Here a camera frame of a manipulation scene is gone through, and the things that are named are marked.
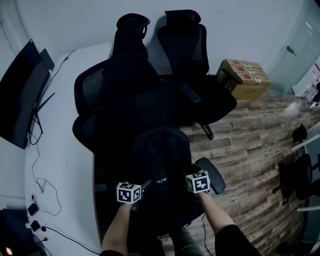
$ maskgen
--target chair headrest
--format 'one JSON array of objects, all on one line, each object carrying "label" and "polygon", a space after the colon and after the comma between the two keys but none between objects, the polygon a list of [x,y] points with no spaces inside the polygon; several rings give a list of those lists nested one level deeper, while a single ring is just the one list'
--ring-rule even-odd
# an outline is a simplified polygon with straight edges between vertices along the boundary
[{"label": "chair headrest", "polygon": [[166,10],[167,26],[192,26],[200,23],[200,15],[194,10]]},{"label": "chair headrest", "polygon": [[128,13],[117,21],[116,27],[131,37],[142,40],[146,36],[147,26],[149,24],[150,20],[147,17],[136,13]]}]

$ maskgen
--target mesh chair back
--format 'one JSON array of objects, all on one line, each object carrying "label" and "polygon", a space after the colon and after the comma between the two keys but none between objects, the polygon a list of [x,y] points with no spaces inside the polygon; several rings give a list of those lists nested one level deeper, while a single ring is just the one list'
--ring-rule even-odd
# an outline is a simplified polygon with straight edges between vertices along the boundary
[{"label": "mesh chair back", "polygon": [[121,163],[124,175],[132,170],[131,147],[135,137],[157,127],[178,127],[177,89],[160,80],[148,90],[115,100],[96,111],[80,115],[74,136],[94,154],[102,155],[110,170]]},{"label": "mesh chair back", "polygon": [[144,90],[158,81],[158,74],[140,54],[107,59],[80,74],[74,83],[74,99],[79,115],[121,97]]},{"label": "mesh chair back", "polygon": [[199,14],[194,10],[170,10],[165,14],[166,26],[158,29],[157,37],[172,74],[185,78],[208,73],[207,30],[199,24]]},{"label": "mesh chair back", "polygon": [[129,13],[122,16],[116,23],[117,31],[114,37],[112,57],[140,53],[146,59],[148,51],[142,40],[147,33],[147,26],[150,20],[140,14]]}]

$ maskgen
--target wooden floor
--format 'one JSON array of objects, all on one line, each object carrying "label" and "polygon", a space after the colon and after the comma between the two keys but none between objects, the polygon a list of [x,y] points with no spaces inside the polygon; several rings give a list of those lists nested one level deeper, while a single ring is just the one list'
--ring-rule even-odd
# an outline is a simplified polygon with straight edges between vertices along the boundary
[{"label": "wooden floor", "polygon": [[[294,241],[301,234],[303,215],[296,208],[304,202],[292,195],[282,206],[281,192],[273,194],[272,189],[279,185],[278,163],[294,158],[292,131],[320,121],[320,111],[309,105],[294,96],[265,95],[239,101],[230,114],[211,124],[214,140],[208,140],[198,124],[181,129],[190,140],[192,161],[210,159],[226,182],[225,191],[212,197],[262,255],[273,255],[281,242]],[[215,237],[204,219],[207,247],[214,254]],[[209,255],[201,218],[187,229],[204,255]],[[162,245],[166,255],[174,255],[169,237],[162,238]]]}]

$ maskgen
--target black sleeve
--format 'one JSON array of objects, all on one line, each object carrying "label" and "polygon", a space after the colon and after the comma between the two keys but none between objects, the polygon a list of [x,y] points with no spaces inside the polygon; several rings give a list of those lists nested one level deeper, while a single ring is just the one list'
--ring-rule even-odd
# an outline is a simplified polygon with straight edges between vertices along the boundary
[{"label": "black sleeve", "polygon": [[237,225],[226,226],[215,235],[215,254],[216,256],[260,255]]},{"label": "black sleeve", "polygon": [[114,250],[104,250],[100,256],[123,256],[120,252]]}]

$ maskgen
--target person's leg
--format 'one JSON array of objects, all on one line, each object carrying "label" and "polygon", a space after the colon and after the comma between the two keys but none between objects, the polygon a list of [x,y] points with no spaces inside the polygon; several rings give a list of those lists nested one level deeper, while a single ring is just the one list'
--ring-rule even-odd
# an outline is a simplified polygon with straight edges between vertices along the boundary
[{"label": "person's leg", "polygon": [[204,256],[185,227],[169,233],[174,245],[175,256]]}]

